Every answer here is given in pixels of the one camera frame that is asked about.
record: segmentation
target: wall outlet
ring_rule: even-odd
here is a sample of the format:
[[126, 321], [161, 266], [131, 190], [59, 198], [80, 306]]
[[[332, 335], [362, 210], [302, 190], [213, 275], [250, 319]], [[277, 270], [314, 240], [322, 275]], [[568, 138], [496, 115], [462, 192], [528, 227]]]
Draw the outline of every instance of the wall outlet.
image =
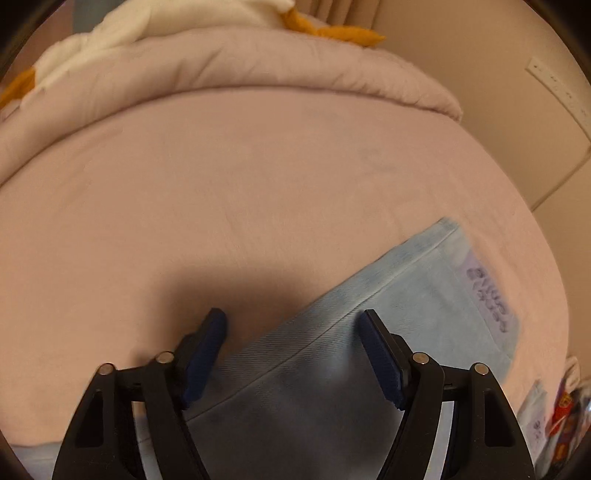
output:
[[573, 92], [540, 59], [533, 57], [526, 70], [537, 78], [573, 116], [591, 141], [591, 113]]

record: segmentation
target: pink comforter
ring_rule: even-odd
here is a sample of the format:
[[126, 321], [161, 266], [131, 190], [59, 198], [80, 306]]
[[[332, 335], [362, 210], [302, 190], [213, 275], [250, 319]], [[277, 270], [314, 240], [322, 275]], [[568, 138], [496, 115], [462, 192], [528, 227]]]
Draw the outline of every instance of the pink comforter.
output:
[[9, 441], [59, 440], [99, 364], [174, 347], [211, 305], [235, 351], [442, 216], [521, 320], [511, 404], [537, 378], [552, 401], [560, 276], [460, 115], [395, 56], [244, 28], [143, 41], [26, 99], [0, 124]]

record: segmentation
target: orange fabric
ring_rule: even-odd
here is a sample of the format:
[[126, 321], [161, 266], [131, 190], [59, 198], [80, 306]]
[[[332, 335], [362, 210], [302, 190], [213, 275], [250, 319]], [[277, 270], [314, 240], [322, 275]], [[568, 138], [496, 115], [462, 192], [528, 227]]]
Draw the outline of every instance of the orange fabric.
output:
[[30, 68], [16, 77], [0, 95], [0, 109], [13, 100], [20, 100], [35, 88], [35, 69]]
[[367, 28], [350, 26], [316, 28], [310, 20], [302, 17], [295, 8], [284, 13], [282, 18], [285, 27], [289, 30], [308, 35], [316, 35], [318, 37], [347, 41], [362, 47], [373, 47], [386, 39], [386, 37]]

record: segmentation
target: blue gripper pad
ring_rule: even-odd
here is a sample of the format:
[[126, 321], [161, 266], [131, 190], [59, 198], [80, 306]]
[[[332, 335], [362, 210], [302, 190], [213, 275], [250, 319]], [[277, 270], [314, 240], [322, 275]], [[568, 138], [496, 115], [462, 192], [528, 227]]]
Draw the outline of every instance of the blue gripper pad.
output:
[[397, 408], [401, 408], [405, 400], [402, 393], [402, 372], [365, 312], [359, 316], [357, 330], [384, 397]]
[[182, 400], [187, 407], [201, 398], [217, 354], [228, 332], [226, 315], [221, 310], [212, 310], [210, 314], [212, 315], [210, 324], [186, 370], [187, 388], [183, 393]]

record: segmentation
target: white blanket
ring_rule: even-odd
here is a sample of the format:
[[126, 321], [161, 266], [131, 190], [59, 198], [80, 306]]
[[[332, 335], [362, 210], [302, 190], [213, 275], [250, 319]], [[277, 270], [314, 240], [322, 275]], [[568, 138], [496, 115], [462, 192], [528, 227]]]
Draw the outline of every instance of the white blanket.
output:
[[34, 66], [33, 92], [142, 38], [220, 25], [284, 28], [280, 15], [293, 7], [294, 0], [127, 0], [92, 32], [51, 46]]

